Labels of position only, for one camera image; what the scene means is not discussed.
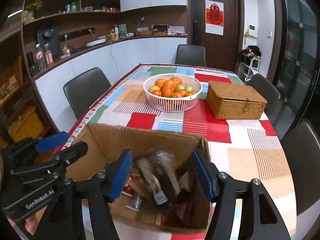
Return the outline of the person hand under gripper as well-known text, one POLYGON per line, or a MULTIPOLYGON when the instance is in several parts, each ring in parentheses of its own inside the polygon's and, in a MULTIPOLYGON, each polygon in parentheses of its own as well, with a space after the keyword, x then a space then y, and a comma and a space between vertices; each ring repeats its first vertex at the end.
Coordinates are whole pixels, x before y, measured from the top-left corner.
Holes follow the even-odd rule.
POLYGON ((24 227, 31 235, 34 235, 38 224, 37 217, 34 214, 25 220, 24 227))

